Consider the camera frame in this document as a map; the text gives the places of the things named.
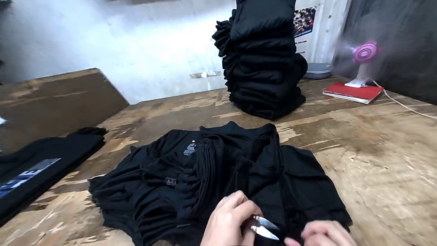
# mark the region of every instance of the stack of black t-shirts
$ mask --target stack of black t-shirts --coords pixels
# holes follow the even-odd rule
[[[99,150],[105,133],[104,128],[86,127],[0,156],[0,226]]]
[[[217,203],[242,190],[281,235],[301,241],[305,224],[351,223],[334,184],[308,150],[279,144],[276,127],[243,129],[234,122],[200,131],[172,130],[129,154],[116,169],[90,180],[104,225],[136,246],[164,239],[199,245]],[[282,242],[258,237],[260,245]]]
[[[217,22],[229,99],[248,114],[274,120],[305,102],[297,83],[308,64],[296,54],[294,11],[295,0],[237,0],[229,21]]]

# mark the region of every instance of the scissors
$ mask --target scissors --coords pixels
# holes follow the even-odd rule
[[[263,217],[252,215],[252,219],[257,220],[260,223],[260,226],[254,226],[252,225],[250,229],[254,232],[256,232],[258,235],[270,238],[273,240],[279,240],[277,236],[275,236],[273,233],[271,233],[267,228],[279,230],[279,227],[275,226],[272,222],[268,221],[267,219],[264,219]]]

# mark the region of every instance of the worn wooden tabletop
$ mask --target worn wooden tabletop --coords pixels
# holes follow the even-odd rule
[[[358,245],[437,245],[437,120],[384,95],[369,105],[322,95],[340,80],[301,81],[306,103],[273,122],[281,143],[315,154],[352,216]],[[437,106],[390,94],[419,112],[437,114]],[[102,226],[87,179],[114,169],[130,145],[149,144],[171,129],[229,121],[244,128],[270,122],[241,112],[225,89],[129,106],[100,125],[109,130],[100,151],[0,228],[0,244],[133,245],[125,233]]]

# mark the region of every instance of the red book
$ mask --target red book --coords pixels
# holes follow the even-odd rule
[[[343,98],[355,102],[361,102],[368,104],[379,93],[381,93],[382,87],[365,86],[360,88],[345,86],[344,83],[335,83],[323,91],[324,95]]]

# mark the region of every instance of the white wall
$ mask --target white wall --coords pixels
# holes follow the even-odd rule
[[[97,67],[131,104],[222,88],[222,76],[190,74],[222,70],[211,35],[233,8],[230,0],[14,0],[0,14],[0,79]]]
[[[312,33],[295,39],[297,52],[309,63],[331,63],[346,22],[351,0],[297,0],[296,10],[316,6]]]

